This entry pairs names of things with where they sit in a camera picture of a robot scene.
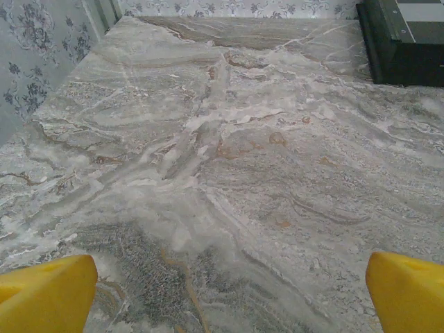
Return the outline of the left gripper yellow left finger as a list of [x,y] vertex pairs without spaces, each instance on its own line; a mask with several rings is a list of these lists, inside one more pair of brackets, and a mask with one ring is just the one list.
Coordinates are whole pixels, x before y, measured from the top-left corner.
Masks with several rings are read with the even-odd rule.
[[73,255],[1,275],[1,331],[82,332],[98,280],[90,255]]

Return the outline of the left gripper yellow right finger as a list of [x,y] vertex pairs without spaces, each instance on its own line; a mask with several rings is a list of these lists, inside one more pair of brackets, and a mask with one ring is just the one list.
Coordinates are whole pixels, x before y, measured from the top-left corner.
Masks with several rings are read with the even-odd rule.
[[443,266],[372,253],[366,285],[384,332],[443,332]]

